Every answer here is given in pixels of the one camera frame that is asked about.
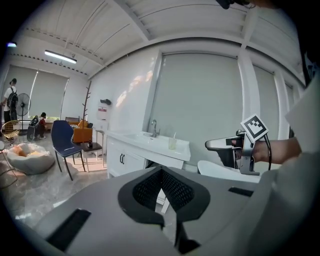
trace seated person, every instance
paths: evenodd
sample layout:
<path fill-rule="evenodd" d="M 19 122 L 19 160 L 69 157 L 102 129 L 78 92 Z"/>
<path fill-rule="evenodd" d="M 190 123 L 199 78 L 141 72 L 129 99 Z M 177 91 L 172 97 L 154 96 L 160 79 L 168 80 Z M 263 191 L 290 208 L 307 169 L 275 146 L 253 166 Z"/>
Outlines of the seated person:
<path fill-rule="evenodd" d="M 39 118 L 39 123 L 38 125 L 35 127 L 35 132 L 34 132 L 34 138 L 37 138 L 38 135 L 40 135 L 40 140 L 43 140 L 46 138 L 46 136 L 44 136 L 45 130 L 47 130 L 47 126 L 46 126 L 46 113 L 42 112 L 40 118 Z"/>

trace round bean bag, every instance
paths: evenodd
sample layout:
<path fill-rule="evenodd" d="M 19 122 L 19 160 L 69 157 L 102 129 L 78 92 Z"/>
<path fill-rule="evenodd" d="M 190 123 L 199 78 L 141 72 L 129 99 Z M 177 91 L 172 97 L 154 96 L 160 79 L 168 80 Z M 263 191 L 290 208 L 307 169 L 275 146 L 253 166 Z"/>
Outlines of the round bean bag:
<path fill-rule="evenodd" d="M 12 147 L 7 158 L 14 168 L 26 175 L 42 174 L 55 162 L 54 157 L 44 147 L 29 143 Z"/>

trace white ceiling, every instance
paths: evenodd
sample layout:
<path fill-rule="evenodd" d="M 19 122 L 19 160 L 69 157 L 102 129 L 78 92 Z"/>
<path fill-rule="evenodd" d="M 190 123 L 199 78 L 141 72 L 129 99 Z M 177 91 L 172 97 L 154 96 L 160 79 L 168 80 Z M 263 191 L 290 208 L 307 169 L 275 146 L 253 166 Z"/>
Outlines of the white ceiling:
<path fill-rule="evenodd" d="M 161 41 L 218 38 L 255 48 L 300 73 L 297 31 L 280 10 L 224 10 L 215 0 L 48 0 L 21 27 L 19 58 L 65 66 L 89 78 L 121 56 Z M 76 64 L 46 56 L 50 50 Z"/>

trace backpack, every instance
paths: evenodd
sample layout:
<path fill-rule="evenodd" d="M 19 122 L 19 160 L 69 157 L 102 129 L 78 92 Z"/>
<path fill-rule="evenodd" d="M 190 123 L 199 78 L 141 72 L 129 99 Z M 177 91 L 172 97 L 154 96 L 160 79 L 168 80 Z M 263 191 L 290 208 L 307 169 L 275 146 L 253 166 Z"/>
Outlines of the backpack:
<path fill-rule="evenodd" d="M 17 90 L 14 92 L 14 89 L 11 88 L 11 93 L 9 95 L 9 98 L 7 99 L 6 101 L 6 105 L 9 107 L 9 108 L 16 108 L 17 106 L 17 103 L 18 103 L 18 95 L 17 95 Z"/>

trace cabinet door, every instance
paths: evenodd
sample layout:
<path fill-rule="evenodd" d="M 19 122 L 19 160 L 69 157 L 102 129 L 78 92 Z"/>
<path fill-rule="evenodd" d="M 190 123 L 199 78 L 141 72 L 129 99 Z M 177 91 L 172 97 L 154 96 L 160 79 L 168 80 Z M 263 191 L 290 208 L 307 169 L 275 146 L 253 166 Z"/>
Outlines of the cabinet door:
<path fill-rule="evenodd" d="M 146 167 L 146 159 L 131 152 L 125 152 L 123 157 L 124 173 L 142 170 Z"/>
<path fill-rule="evenodd" d="M 108 172 L 114 176 L 120 176 L 125 174 L 125 164 L 122 163 L 124 157 L 123 151 L 118 149 L 114 144 L 107 144 L 107 169 Z"/>

